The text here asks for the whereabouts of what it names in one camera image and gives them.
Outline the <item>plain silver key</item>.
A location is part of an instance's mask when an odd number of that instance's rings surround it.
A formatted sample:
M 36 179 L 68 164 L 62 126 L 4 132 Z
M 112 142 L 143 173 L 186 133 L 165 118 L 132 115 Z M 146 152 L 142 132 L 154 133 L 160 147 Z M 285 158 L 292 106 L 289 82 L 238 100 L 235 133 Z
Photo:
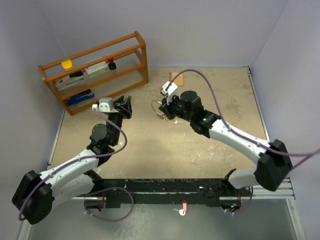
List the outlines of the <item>plain silver key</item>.
M 174 119 L 174 120 L 173 120 L 173 123 L 174 123 L 174 124 L 179 124 L 179 123 L 183 123 L 183 121 Z

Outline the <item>large silver keyring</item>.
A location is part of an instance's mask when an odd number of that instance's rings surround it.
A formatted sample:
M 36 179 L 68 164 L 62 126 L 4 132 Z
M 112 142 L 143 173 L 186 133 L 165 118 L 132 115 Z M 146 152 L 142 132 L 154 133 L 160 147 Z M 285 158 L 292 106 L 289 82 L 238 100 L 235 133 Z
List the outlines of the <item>large silver keyring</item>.
M 161 112 L 159 110 L 159 106 L 161 105 L 162 103 L 158 100 L 152 100 L 151 103 L 150 103 L 150 106 L 152 108 L 152 110 L 155 112 L 155 115 L 157 118 L 159 118 L 160 120 L 165 120 L 166 122 L 169 121 L 168 117 L 165 116 L 165 114 L 163 112 Z

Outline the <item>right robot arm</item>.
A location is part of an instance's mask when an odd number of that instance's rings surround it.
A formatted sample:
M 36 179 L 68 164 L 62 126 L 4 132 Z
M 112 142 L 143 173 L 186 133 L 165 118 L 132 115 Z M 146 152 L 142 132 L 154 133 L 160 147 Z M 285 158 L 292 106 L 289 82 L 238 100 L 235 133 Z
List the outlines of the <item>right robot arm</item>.
M 243 131 L 233 133 L 231 125 L 222 117 L 204 109 L 201 98 L 195 91 L 184 91 L 180 96 L 165 96 L 159 110 L 169 119 L 188 121 L 199 135 L 228 145 L 249 158 L 255 168 L 232 169 L 222 183 L 222 190 L 228 196 L 235 195 L 241 188 L 260 185 L 268 191 L 276 191 L 292 170 L 290 157 L 276 154 L 287 152 L 285 144 L 276 139 L 268 142 Z

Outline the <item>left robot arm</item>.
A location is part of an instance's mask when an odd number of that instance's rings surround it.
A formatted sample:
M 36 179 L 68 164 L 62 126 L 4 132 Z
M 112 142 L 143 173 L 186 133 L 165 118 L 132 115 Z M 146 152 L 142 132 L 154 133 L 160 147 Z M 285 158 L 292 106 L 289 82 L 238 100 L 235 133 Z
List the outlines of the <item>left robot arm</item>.
M 124 119 L 132 117 L 131 96 L 116 100 L 104 97 L 92 105 L 92 111 L 105 123 L 96 124 L 89 137 L 89 145 L 78 155 L 52 169 L 40 173 L 31 170 L 21 179 L 11 202 L 18 209 L 18 220 L 35 225 L 61 203 L 82 194 L 98 196 L 103 191 L 101 181 L 94 179 L 94 169 L 106 163 L 112 155 Z

